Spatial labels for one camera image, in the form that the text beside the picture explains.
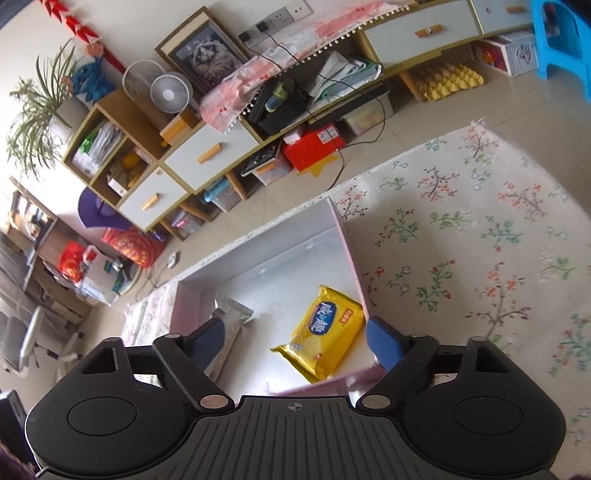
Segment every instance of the floral rug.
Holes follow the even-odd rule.
[[[404,333],[487,336],[560,406],[553,472],[591,471],[591,221],[481,125],[333,189],[374,312]]]

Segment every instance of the plant pot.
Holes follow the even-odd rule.
[[[57,109],[57,113],[68,123],[64,125],[57,118],[52,118],[50,129],[62,141],[67,142],[72,133],[78,130],[82,122],[88,115],[88,107],[76,96],[71,96]]]

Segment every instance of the red hanging ornament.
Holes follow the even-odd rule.
[[[65,7],[59,0],[39,0],[41,4],[47,10],[49,16],[55,16],[60,23],[63,23],[61,15],[64,14],[66,20],[66,26],[72,31],[72,33],[81,39],[85,43],[91,43],[99,38],[99,34],[92,30],[87,25],[80,23],[80,21],[74,17],[69,9]],[[121,73],[125,72],[125,66],[117,60],[117,58],[105,48],[104,58],[113,67],[119,70]]]
[[[63,12],[67,12],[67,11],[68,11],[68,9],[66,7],[64,7],[61,3],[57,2],[57,1],[53,2],[53,5],[51,7],[51,13],[56,16],[56,18],[60,21],[60,23],[62,23],[61,14]]]

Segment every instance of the screw head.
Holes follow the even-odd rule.
[[[390,399],[383,395],[369,395],[361,401],[365,408],[372,410],[382,410],[390,405]]]
[[[224,408],[228,403],[230,403],[229,400],[223,395],[208,395],[207,397],[203,397],[199,402],[203,408],[209,408],[211,410]]]

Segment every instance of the pink cloth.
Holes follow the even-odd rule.
[[[349,7],[345,11],[327,15],[313,25],[303,28],[281,44],[298,59],[304,59],[354,28],[380,15],[394,12],[400,8],[400,5],[407,3],[409,2],[403,0],[398,2],[398,5],[390,5],[378,1],[359,7]],[[284,70],[296,63],[285,50],[275,45],[262,55],[272,59]],[[201,116],[215,130],[219,132],[227,130],[252,100],[256,89],[280,72],[277,65],[263,56],[251,58],[203,97],[199,108]]]

